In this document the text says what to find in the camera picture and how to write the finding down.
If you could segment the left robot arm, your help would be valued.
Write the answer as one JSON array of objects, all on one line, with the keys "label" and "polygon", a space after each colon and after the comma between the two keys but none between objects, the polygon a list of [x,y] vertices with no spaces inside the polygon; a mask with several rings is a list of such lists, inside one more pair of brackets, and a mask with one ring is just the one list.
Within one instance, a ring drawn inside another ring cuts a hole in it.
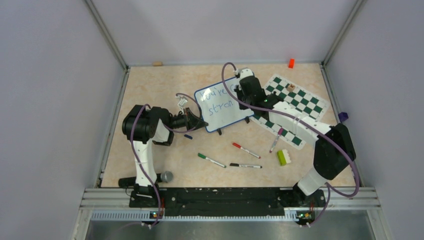
[{"label": "left robot arm", "polygon": [[159,180],[154,169],[153,144],[169,147],[174,139],[174,130],[186,128],[187,131],[195,131],[208,125],[188,107],[178,114],[171,114],[166,108],[135,105],[125,116],[121,129],[131,144],[136,176],[121,178],[118,185],[121,188],[133,187],[147,206],[156,206],[161,194],[156,190]]}]

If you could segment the blue framed whiteboard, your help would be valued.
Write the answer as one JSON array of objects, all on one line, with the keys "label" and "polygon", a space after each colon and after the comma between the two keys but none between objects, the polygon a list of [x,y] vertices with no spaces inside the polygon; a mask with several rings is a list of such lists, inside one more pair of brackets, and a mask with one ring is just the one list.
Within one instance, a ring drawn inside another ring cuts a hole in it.
[{"label": "blue framed whiteboard", "polygon": [[194,99],[201,108],[203,121],[208,123],[205,127],[208,133],[254,115],[249,108],[243,110],[239,108],[239,103],[228,94],[222,82],[195,91]]}]

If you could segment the blue marker cap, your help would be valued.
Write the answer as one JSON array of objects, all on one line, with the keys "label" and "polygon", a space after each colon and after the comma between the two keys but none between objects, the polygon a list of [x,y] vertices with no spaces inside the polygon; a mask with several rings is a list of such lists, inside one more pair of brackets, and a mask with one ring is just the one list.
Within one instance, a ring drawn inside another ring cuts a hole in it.
[{"label": "blue marker cap", "polygon": [[188,135],[188,134],[184,134],[184,137],[186,137],[186,138],[188,138],[188,139],[193,139],[193,137],[192,136],[190,136],[190,135]]}]

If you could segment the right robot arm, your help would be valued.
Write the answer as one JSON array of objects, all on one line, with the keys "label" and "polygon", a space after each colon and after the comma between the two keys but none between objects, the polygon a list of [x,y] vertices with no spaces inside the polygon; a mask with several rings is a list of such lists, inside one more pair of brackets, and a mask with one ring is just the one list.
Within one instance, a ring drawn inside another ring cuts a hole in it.
[{"label": "right robot arm", "polygon": [[241,110],[251,109],[255,115],[279,125],[314,148],[313,166],[293,186],[293,200],[307,206],[321,186],[337,177],[347,166],[356,173],[355,149],[349,130],[342,123],[329,125],[291,107],[275,93],[266,94],[253,74],[237,74],[235,99]]}]

